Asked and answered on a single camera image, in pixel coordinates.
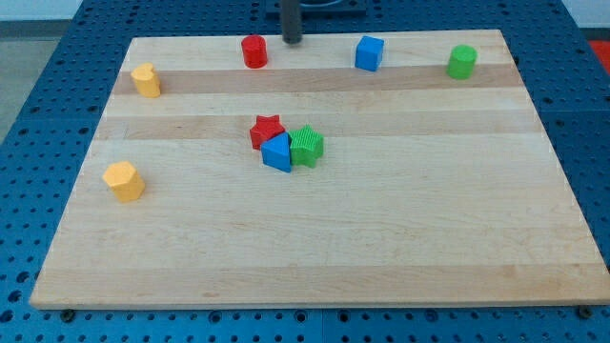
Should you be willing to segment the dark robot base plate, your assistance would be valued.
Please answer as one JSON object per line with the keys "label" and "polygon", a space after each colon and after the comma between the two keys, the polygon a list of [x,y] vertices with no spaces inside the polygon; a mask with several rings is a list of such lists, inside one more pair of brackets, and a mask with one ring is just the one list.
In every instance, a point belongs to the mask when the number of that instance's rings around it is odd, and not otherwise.
{"label": "dark robot base plate", "polygon": [[[304,17],[365,15],[367,0],[300,0],[301,14]],[[262,1],[265,17],[277,19],[280,15],[278,0]]]}

